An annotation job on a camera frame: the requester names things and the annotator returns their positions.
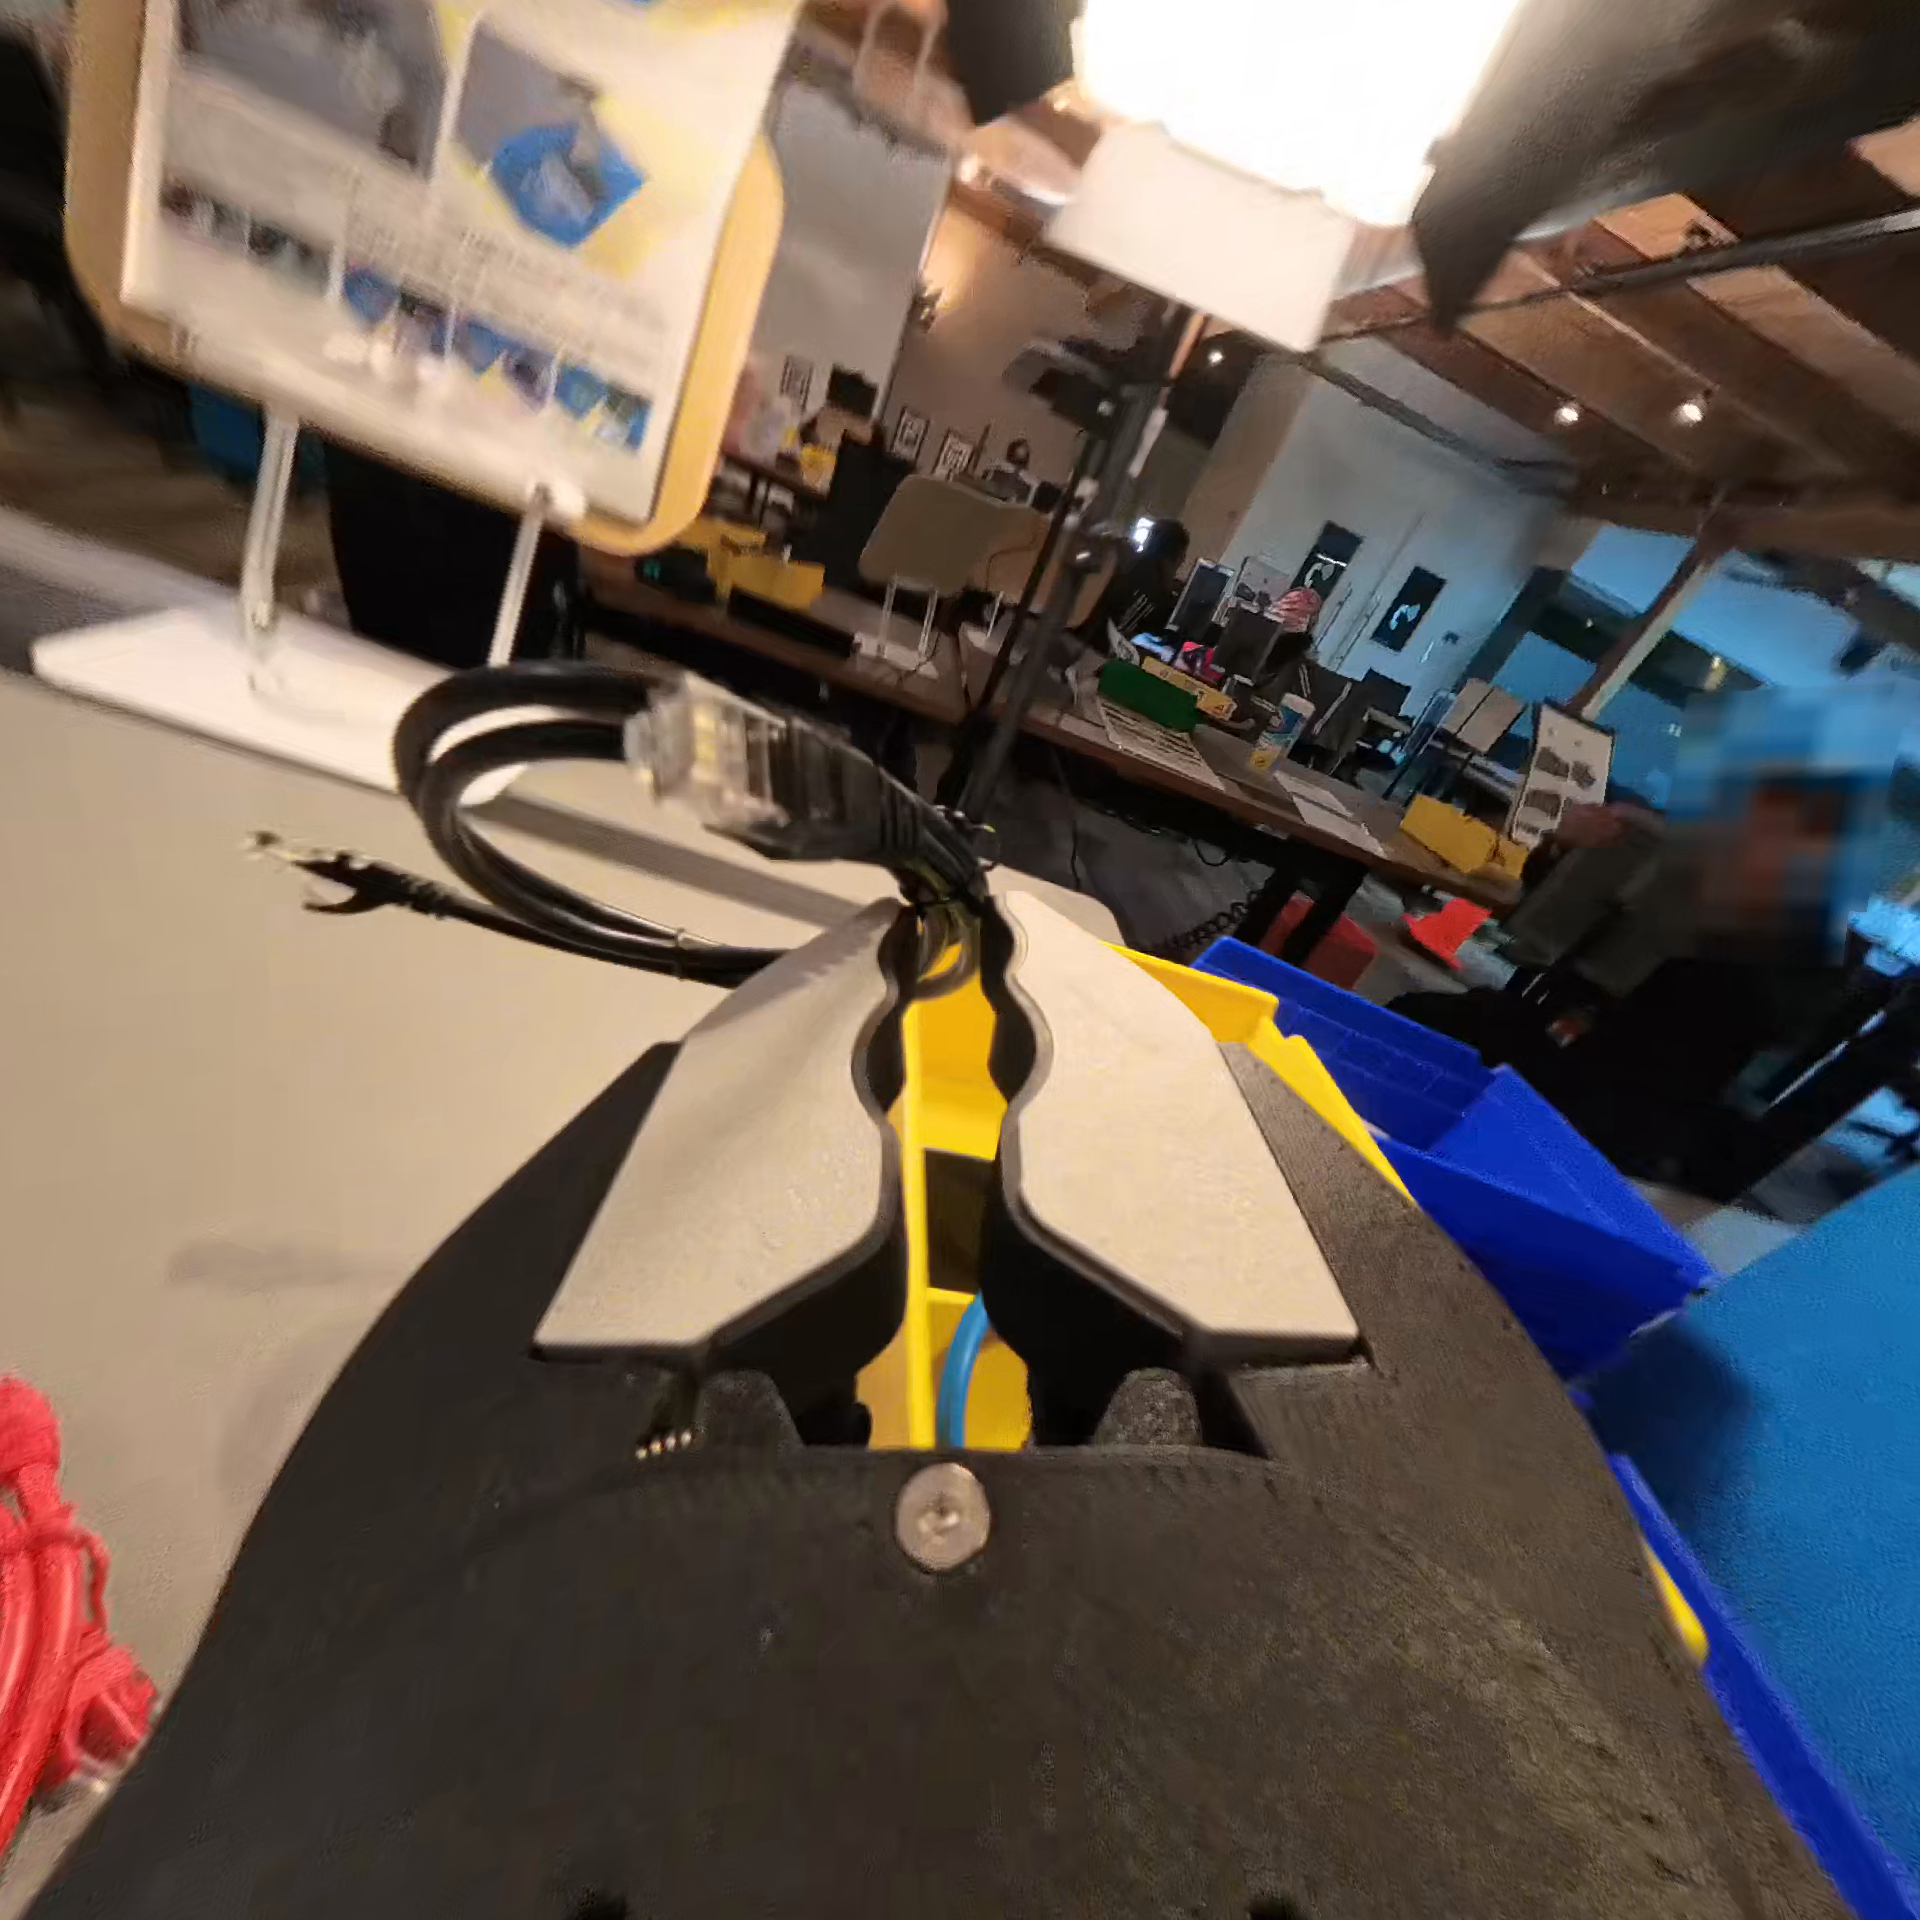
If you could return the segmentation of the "studio light on tripod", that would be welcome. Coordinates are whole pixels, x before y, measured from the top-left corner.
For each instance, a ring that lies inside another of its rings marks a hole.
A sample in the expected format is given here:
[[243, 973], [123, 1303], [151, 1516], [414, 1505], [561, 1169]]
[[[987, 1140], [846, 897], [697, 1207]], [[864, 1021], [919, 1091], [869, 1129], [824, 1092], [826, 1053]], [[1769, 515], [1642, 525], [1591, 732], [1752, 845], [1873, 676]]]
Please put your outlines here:
[[1322, 653], [1591, 697], [1917, 681], [1917, 5], [937, 5], [1046, 251], [1233, 336], [1184, 516]]

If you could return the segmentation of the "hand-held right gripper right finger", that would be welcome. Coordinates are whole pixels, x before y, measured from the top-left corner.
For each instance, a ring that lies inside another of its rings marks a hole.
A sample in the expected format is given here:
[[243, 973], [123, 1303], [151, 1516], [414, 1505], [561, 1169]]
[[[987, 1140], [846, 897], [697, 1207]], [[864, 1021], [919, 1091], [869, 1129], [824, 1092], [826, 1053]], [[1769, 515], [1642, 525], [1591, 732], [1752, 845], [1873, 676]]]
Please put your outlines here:
[[1355, 1359], [1355, 1312], [1210, 1024], [1031, 893], [993, 907], [981, 981], [1005, 1097], [981, 1294], [1035, 1416], [1097, 1419], [1139, 1371]]

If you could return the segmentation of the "blue plastic bin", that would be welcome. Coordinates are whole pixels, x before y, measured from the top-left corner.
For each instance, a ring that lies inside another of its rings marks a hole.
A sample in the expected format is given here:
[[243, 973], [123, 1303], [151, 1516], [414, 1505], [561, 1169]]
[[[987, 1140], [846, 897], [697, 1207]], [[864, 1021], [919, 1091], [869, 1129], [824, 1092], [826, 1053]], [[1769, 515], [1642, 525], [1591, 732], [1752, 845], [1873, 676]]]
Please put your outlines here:
[[[1270, 997], [1378, 1140], [1411, 1198], [1502, 1294], [1563, 1380], [1718, 1283], [1711, 1260], [1511, 1069], [1238, 940], [1197, 969]], [[1697, 1659], [1763, 1783], [1856, 1915], [1918, 1915], [1917, 1884], [1821, 1758], [1738, 1614], [1647, 1477], [1609, 1455]]]

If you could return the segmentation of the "green plastic bin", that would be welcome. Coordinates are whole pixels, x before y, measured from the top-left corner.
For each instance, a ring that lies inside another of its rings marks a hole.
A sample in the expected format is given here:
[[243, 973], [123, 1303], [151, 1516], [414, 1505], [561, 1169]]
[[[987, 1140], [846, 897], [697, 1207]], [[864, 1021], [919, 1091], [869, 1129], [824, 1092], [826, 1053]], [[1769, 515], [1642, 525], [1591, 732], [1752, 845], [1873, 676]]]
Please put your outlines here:
[[1105, 660], [1096, 675], [1096, 692], [1106, 707], [1178, 734], [1192, 734], [1202, 723], [1227, 726], [1239, 715], [1238, 701], [1222, 687], [1210, 687], [1153, 655]]

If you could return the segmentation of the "instruction board on white stand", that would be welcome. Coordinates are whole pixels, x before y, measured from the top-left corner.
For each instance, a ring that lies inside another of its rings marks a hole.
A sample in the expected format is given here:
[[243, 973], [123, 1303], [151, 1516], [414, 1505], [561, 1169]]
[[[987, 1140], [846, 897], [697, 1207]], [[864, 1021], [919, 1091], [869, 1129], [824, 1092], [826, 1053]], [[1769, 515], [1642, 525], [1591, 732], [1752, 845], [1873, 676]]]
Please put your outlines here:
[[109, 336], [258, 406], [239, 587], [33, 644], [65, 695], [374, 789], [442, 668], [279, 601], [303, 433], [503, 512], [485, 660], [545, 536], [699, 515], [785, 213], [802, 5], [71, 5], [65, 251]]

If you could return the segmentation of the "framed picture sign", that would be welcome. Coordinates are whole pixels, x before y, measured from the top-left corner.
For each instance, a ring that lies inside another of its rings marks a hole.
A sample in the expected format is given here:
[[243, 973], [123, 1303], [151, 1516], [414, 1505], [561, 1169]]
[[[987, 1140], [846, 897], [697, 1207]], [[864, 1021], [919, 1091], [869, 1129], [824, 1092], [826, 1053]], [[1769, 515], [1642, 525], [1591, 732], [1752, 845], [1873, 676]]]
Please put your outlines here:
[[1527, 757], [1504, 815], [1504, 838], [1534, 851], [1574, 808], [1603, 804], [1614, 752], [1616, 734], [1609, 726], [1561, 704], [1536, 704]]

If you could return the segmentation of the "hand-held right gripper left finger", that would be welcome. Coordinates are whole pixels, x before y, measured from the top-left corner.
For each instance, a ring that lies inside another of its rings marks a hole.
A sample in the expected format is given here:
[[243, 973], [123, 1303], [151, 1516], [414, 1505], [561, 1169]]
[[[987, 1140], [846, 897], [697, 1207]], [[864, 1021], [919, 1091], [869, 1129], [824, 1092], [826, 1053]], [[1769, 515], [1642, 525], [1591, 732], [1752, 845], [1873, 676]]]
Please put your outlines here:
[[905, 1319], [907, 913], [783, 953], [679, 1045], [535, 1331], [545, 1359], [854, 1401]]

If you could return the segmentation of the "grey board on stand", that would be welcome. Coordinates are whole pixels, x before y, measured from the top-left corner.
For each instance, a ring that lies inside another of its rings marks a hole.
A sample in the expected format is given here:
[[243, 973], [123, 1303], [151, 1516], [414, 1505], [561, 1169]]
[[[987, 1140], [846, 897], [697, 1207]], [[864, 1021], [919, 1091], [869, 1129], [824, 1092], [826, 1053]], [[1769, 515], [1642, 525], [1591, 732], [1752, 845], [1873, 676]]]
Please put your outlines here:
[[930, 657], [939, 604], [998, 580], [1040, 552], [1050, 518], [945, 477], [907, 476], [858, 552], [858, 575], [881, 587], [881, 614], [856, 631], [856, 649], [883, 655], [901, 589], [921, 596], [919, 652]]

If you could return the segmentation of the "small yellow bin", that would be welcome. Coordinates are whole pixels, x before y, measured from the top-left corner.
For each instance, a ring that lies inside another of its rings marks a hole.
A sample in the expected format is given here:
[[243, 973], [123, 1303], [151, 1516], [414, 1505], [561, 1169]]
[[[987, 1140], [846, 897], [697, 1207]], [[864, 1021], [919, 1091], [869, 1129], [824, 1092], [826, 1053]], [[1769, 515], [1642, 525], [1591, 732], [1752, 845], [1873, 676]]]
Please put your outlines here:
[[1411, 844], [1457, 873], [1522, 879], [1530, 851], [1449, 801], [1417, 795], [1406, 804], [1399, 828]]
[[749, 595], [785, 609], [808, 613], [826, 591], [826, 569], [791, 559], [774, 536], [749, 520], [703, 516], [688, 542], [704, 552], [712, 587], [723, 601]]

